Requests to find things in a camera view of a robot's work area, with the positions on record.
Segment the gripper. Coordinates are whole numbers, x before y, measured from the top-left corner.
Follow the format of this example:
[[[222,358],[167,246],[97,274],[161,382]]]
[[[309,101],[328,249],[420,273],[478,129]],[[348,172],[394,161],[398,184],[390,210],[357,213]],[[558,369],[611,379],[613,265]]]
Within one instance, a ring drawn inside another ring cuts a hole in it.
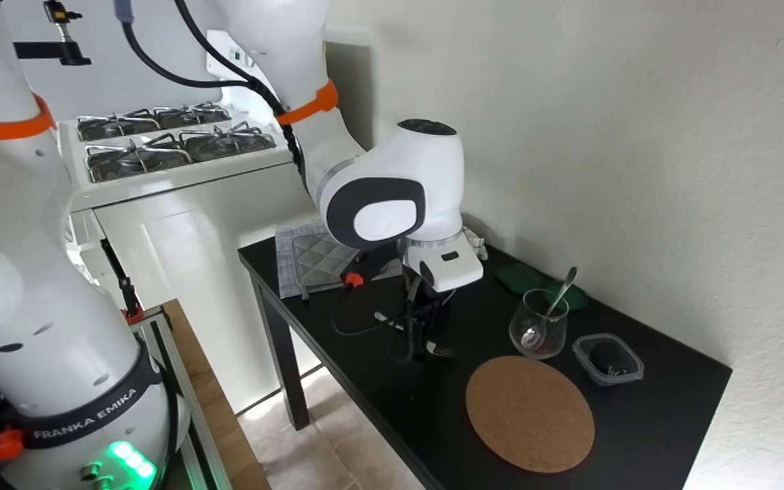
[[[401,259],[401,263],[402,294],[404,294],[402,306],[405,310],[404,333],[406,336],[406,350],[401,362],[410,363],[414,359],[414,354],[417,353],[416,311],[420,309],[430,309],[426,312],[423,323],[424,353],[432,357],[440,357],[436,352],[438,345],[432,340],[431,335],[436,322],[438,322],[439,306],[444,304],[444,293],[436,292],[426,279],[404,263],[404,259]]]

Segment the silver fork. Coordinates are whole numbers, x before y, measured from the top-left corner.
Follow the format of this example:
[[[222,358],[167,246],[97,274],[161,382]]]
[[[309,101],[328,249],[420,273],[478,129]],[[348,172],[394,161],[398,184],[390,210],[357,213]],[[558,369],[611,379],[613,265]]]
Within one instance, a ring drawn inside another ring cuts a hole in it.
[[[389,317],[386,317],[385,314],[382,314],[379,311],[376,311],[374,313],[374,319],[380,321],[383,325],[392,326],[392,328],[395,329],[396,331],[400,331],[402,333],[404,332],[403,325],[399,325],[399,323],[390,320]],[[442,359],[451,359],[451,357],[455,356],[455,351],[453,350],[453,348],[442,347],[436,344],[436,342],[431,339],[427,339],[425,343],[425,350],[430,355],[435,357],[441,357]]]

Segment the glass cup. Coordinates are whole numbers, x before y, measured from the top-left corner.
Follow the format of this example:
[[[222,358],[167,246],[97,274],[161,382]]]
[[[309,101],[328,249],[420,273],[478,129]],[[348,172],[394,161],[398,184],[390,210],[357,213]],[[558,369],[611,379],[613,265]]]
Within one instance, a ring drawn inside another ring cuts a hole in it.
[[[550,359],[566,344],[570,307],[566,299],[560,299],[550,311],[556,297],[557,292],[548,289],[527,291],[510,319],[510,340],[529,359]]]

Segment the green round lid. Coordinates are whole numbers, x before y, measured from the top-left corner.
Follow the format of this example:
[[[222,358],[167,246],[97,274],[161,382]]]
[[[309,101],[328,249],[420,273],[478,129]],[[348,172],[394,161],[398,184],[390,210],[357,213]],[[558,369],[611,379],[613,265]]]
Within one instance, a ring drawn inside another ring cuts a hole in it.
[[[544,288],[544,292],[542,292],[544,300],[547,301],[548,304],[552,304],[556,300],[558,292],[560,289],[562,289],[563,285],[563,281],[548,282],[547,286]],[[588,301],[588,295],[586,295],[585,292],[579,288],[579,286],[576,286],[574,283],[572,283],[572,285],[566,289],[566,292],[564,292],[562,299],[558,302],[556,307],[554,307],[553,312],[556,313],[562,310],[584,310],[588,305]]]
[[[548,281],[538,270],[524,263],[511,263],[498,267],[495,271],[495,279],[507,291],[520,296],[532,289],[540,289]]]

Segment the grey quilted pot holder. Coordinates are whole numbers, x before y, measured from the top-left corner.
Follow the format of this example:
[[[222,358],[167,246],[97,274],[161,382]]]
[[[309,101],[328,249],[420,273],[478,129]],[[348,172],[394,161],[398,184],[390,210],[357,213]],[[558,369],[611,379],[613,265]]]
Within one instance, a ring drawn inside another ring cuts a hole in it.
[[[340,275],[359,253],[327,232],[296,236],[291,247],[295,279],[303,299],[313,292],[340,286]]]

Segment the round cork mat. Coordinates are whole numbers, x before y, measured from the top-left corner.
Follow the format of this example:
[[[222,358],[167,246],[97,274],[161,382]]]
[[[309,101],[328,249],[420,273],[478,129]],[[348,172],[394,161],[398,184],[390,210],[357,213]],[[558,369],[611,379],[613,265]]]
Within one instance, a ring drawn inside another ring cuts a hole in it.
[[[575,468],[596,438],[590,406],[575,384],[525,357],[496,357],[480,365],[467,382],[465,409],[479,440],[528,472]]]

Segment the grey checked cloth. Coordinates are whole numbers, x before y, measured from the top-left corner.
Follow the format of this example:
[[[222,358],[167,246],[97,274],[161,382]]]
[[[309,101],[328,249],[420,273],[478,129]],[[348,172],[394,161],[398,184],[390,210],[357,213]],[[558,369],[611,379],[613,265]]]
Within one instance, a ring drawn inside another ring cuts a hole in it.
[[[293,238],[300,235],[312,235],[312,233],[321,232],[329,233],[329,230],[327,230],[320,220],[305,221],[304,223],[280,227],[275,231],[275,251],[279,279],[279,294],[281,298],[302,298],[295,279],[295,261],[293,260],[291,247]]]

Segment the silver spoon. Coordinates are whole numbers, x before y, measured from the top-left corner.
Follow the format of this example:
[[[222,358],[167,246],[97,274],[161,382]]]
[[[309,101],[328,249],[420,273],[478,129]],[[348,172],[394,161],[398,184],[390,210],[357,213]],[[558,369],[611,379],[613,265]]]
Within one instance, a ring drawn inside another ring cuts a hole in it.
[[[547,323],[549,322],[549,318],[551,317],[551,313],[556,308],[557,304],[564,298],[564,295],[567,291],[569,291],[570,287],[573,285],[573,282],[578,275],[578,267],[573,266],[570,267],[566,278],[562,282],[562,285],[559,287],[557,294],[553,298],[553,301],[549,304],[547,311],[542,315],[540,321],[535,325],[529,327],[523,337],[521,338],[521,344],[525,348],[538,348],[539,345],[542,344],[546,337],[547,331]]]

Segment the clear plastic container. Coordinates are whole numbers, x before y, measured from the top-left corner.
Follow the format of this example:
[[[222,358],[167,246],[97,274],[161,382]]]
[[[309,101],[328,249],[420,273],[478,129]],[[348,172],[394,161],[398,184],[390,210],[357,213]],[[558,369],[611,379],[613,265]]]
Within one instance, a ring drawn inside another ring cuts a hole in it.
[[[572,344],[576,360],[600,387],[616,387],[644,378],[644,363],[620,338],[610,333],[579,337]]]

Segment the white gas stove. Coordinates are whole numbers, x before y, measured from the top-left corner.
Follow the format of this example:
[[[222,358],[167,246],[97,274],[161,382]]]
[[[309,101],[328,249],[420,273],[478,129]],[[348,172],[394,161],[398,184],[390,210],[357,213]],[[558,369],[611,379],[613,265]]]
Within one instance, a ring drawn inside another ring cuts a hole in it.
[[[109,239],[141,305],[175,299],[234,412],[279,388],[265,328],[238,250],[313,214],[291,153],[264,99],[227,87],[218,101],[231,120],[81,142],[77,118],[62,120],[59,148],[75,188],[67,237],[82,263],[116,301],[123,297],[100,241]],[[143,144],[181,131],[230,129],[246,122],[270,133],[276,148],[194,162],[144,176],[93,183],[90,145]]]

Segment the stove burner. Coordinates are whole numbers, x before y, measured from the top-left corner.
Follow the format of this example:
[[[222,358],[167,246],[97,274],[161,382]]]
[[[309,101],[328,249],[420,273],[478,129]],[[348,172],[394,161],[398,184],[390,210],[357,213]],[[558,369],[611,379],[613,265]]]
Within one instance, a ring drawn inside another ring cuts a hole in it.
[[[196,105],[182,105],[178,108],[155,108],[152,114],[162,129],[178,129],[231,120],[226,109],[209,101]]]
[[[107,116],[80,116],[77,130],[81,142],[98,142],[109,137],[122,137],[160,131],[161,124],[146,108]]]
[[[90,145],[84,159],[93,183],[144,176],[154,172],[192,165],[195,161],[184,146],[171,135],[125,146]]]
[[[178,142],[199,163],[276,148],[270,133],[246,122],[230,129],[214,125],[209,131],[181,131]]]

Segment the black and red clamp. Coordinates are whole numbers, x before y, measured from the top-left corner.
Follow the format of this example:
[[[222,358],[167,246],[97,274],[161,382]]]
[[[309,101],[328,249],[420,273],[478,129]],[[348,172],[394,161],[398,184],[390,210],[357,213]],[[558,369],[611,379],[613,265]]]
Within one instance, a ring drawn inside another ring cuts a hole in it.
[[[105,252],[106,259],[111,266],[112,272],[117,278],[118,288],[124,300],[125,309],[122,309],[122,316],[128,325],[136,325],[144,319],[144,309],[137,297],[137,293],[131,282],[131,277],[125,273],[117,254],[107,238],[100,241],[101,248]]]

